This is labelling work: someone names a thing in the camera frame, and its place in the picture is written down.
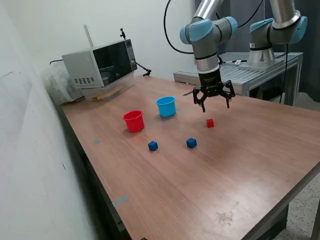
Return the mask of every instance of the wooden table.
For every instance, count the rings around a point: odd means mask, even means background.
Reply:
[[[133,240],[257,239],[320,171],[320,112],[236,96],[230,109],[209,98],[203,113],[191,89],[137,77],[110,102],[63,110]],[[175,116],[159,116],[163,96],[176,97]],[[131,110],[143,111],[139,133],[122,119]]]

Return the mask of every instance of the tape mark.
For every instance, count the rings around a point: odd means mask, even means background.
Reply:
[[[129,200],[129,197],[127,195],[123,196],[122,198],[118,199],[117,201],[113,202],[113,206],[116,208],[118,207],[120,204],[125,203],[126,201]]]
[[[15,74],[15,73],[13,71],[8,72],[7,74],[0,76],[0,79],[3,79],[5,77],[9,76],[10,74]]]

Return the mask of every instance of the metal table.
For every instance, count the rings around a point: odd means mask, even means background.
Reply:
[[[250,91],[270,81],[285,72],[286,55],[283,52],[276,52],[275,57],[284,59],[282,64],[268,71],[243,70],[239,65],[223,64],[220,66],[222,81],[231,80],[236,94],[250,96]],[[247,60],[249,52],[226,52],[220,55],[224,62],[233,60]],[[301,68],[303,62],[302,52],[291,52],[288,54],[287,79],[285,86],[284,104],[295,106],[299,93]],[[173,73],[176,82],[200,85],[196,65],[186,67],[184,70]]]

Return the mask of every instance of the table leg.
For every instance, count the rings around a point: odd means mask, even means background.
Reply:
[[[298,101],[302,63],[289,69],[286,76],[284,104],[296,106]]]
[[[320,201],[316,212],[311,240],[320,240]]]

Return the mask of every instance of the red cup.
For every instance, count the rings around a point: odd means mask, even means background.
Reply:
[[[125,121],[130,133],[137,133],[145,128],[142,114],[142,111],[135,110],[130,111],[123,116],[123,120]]]

